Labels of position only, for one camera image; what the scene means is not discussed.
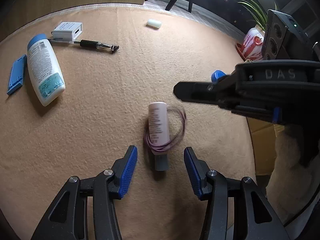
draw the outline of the red and white container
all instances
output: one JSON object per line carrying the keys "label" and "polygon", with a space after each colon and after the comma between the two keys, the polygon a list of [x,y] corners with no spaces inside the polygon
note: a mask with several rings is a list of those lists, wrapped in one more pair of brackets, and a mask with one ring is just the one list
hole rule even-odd
{"label": "red and white container", "polygon": [[261,48],[264,32],[256,25],[244,37],[243,44],[236,44],[236,49],[243,60],[262,60]]}

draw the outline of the cable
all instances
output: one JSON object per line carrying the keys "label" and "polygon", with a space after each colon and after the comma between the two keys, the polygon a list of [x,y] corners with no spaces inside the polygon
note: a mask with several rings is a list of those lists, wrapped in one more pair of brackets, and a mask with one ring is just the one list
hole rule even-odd
{"label": "cable", "polygon": [[174,147],[177,143],[179,143],[182,140],[186,131],[186,120],[187,120],[186,111],[184,109],[181,111],[177,107],[169,107],[167,111],[168,112],[173,111],[179,114],[182,122],[182,127],[180,127],[179,131],[167,143],[157,146],[151,143],[150,134],[149,134],[149,124],[147,122],[144,130],[144,142],[150,149],[152,149],[155,152],[162,153]]}

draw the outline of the green plant leaf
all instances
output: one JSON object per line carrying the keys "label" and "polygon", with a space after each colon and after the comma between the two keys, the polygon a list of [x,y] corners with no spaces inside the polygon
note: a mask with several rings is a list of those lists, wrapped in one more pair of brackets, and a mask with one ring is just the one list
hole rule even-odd
{"label": "green plant leaf", "polygon": [[250,8],[252,8],[258,15],[258,17],[260,18],[259,22],[262,24],[262,25],[266,25],[266,21],[265,19],[263,18],[263,16],[257,11],[256,8],[254,8],[250,3],[247,3],[247,2],[238,2],[238,3],[243,3],[245,4],[246,6],[249,6]]}
{"label": "green plant leaf", "polygon": [[251,1],[255,5],[257,10],[260,11],[260,13],[263,15],[265,22],[267,22],[267,14],[262,10],[262,8],[254,0],[249,1]]}
{"label": "green plant leaf", "polygon": [[260,26],[260,28],[265,31],[265,27],[263,27],[261,25],[261,23],[259,22],[258,18],[254,15],[254,13],[252,11],[250,11],[246,6],[243,5],[244,8],[246,8],[250,13],[251,15],[253,16],[253,18],[255,19],[255,21],[257,22],[257,24]]}
{"label": "green plant leaf", "polygon": [[238,3],[244,3],[245,5],[251,7],[251,8],[256,12],[256,14],[258,15],[258,17],[261,19],[261,20],[260,20],[260,23],[261,23],[262,25],[266,25],[266,24],[267,24],[265,16],[264,16],[264,15],[262,16],[261,13],[258,11],[258,9],[254,7],[254,5],[250,4],[249,2],[247,2],[247,1],[245,1],[245,0],[237,0],[237,1],[240,1],[240,2],[238,2]]}

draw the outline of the pen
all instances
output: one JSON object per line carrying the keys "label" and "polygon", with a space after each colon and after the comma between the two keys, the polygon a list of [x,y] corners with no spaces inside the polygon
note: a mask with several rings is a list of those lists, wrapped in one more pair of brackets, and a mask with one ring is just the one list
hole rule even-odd
{"label": "pen", "polygon": [[50,42],[60,42],[69,44],[79,44],[81,47],[95,48],[95,49],[111,49],[111,53],[114,53],[119,49],[117,45],[108,45],[99,41],[87,41],[87,40],[65,40],[65,39],[48,39]]}

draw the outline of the bottle label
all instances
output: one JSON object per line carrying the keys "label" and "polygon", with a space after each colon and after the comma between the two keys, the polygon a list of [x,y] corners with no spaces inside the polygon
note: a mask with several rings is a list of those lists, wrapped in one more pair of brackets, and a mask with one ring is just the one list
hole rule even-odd
{"label": "bottle label", "polygon": [[39,91],[43,99],[46,99],[49,95],[52,94],[58,87],[63,85],[63,81],[59,73],[55,73],[52,76],[48,77],[45,81],[39,86]]}
{"label": "bottle label", "polygon": [[28,67],[38,84],[52,74],[50,53],[43,41],[35,43],[28,51]]}
{"label": "bottle label", "polygon": [[160,120],[159,108],[152,108],[149,110],[149,135],[151,143],[157,144],[159,142],[159,135],[162,132],[162,123]]}

